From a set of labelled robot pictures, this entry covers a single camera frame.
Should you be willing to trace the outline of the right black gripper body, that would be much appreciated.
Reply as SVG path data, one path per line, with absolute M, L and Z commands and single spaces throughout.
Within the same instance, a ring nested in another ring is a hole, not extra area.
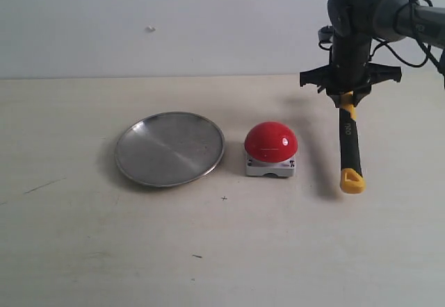
M 329 63 L 300 72 L 300 86 L 315 85 L 319 92 L 340 95 L 368 95 L 374 85 L 385 81 L 399 83 L 400 67 L 375 64 L 370 61 L 371 37 L 362 34 L 332 37 Z

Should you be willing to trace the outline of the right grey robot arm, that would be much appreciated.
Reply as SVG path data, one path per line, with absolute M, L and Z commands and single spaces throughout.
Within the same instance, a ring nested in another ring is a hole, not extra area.
M 316 85 L 336 106 L 351 92 L 353 105 L 371 92 L 372 85 L 399 82 L 401 68 L 371 61 L 371 43 L 412 38 L 440 74 L 444 59 L 434 59 L 431 47 L 444 48 L 444 9 L 420 0 L 328 0 L 330 25 L 318 32 L 319 44 L 330 44 L 329 63 L 300 73 L 300 85 Z

